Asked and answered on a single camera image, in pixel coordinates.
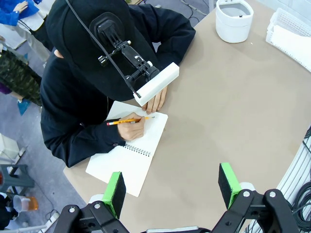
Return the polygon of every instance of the blue jacket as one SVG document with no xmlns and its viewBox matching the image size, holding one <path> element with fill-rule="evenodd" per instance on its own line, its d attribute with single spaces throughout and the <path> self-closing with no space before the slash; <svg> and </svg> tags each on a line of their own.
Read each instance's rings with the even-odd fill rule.
<svg viewBox="0 0 311 233">
<path fill-rule="evenodd" d="M 15 6 L 24 0 L 0 0 L 0 23 L 16 26 L 20 19 L 32 16 L 39 11 L 33 0 L 26 0 L 28 7 L 22 12 L 14 11 Z"/>
</svg>

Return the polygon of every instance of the yellow pencil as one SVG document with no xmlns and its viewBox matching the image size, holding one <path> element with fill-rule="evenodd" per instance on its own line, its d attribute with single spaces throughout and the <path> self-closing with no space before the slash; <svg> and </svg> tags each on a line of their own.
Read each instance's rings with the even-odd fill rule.
<svg viewBox="0 0 311 233">
<path fill-rule="evenodd" d="M 155 118 L 155 116 L 152 117 L 145 117 L 146 120 Z M 128 119 L 128 120 L 119 120 L 119 121 L 113 121 L 113 122 L 107 122 L 107 125 L 118 125 L 122 123 L 130 123 L 130 122 L 139 122 L 139 119 Z"/>
</svg>

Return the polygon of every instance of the blue object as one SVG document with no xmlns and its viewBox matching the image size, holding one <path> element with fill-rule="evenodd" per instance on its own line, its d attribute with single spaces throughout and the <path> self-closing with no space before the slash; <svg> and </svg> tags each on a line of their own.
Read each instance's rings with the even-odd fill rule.
<svg viewBox="0 0 311 233">
<path fill-rule="evenodd" d="M 0 23 L 16 26 L 20 19 L 32 16 L 39 11 L 32 0 L 26 0 L 28 2 L 28 7 L 22 13 L 17 11 L 13 12 L 16 5 L 23 1 L 24 0 L 0 0 Z"/>
<path fill-rule="evenodd" d="M 31 102 L 26 99 L 23 99 L 21 102 L 19 101 L 17 102 L 17 106 L 18 106 L 19 113 L 21 116 L 25 113 L 25 111 L 27 110 L 30 104 Z"/>
</svg>

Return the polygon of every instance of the beige table surface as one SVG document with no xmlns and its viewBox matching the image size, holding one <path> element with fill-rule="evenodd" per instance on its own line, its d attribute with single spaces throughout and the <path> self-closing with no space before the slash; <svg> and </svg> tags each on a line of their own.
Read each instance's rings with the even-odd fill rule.
<svg viewBox="0 0 311 233">
<path fill-rule="evenodd" d="M 311 74 L 265 42 L 273 11 L 248 2 L 255 14 L 243 43 L 218 37 L 215 11 L 195 27 L 161 110 L 169 118 L 140 196 L 125 198 L 121 221 L 130 232 L 212 229 L 225 211 L 220 162 L 263 193 L 293 160 L 311 121 Z M 85 173 L 87 163 L 64 170 L 86 202 L 106 187 Z"/>
</svg>

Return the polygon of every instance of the spiral notebook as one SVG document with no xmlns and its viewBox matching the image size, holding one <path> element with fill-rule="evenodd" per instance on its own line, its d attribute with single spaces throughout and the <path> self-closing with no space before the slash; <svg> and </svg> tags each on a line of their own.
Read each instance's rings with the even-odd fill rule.
<svg viewBox="0 0 311 233">
<path fill-rule="evenodd" d="M 107 119 L 121 118 L 132 112 L 147 116 L 140 107 L 115 101 Z M 117 146 L 107 154 L 95 154 L 87 165 L 86 173 L 108 183 L 112 172 L 121 171 L 126 192 L 138 197 L 168 119 L 162 113 L 153 113 L 148 117 L 155 118 L 146 120 L 142 138 L 127 142 L 125 146 Z"/>
</svg>

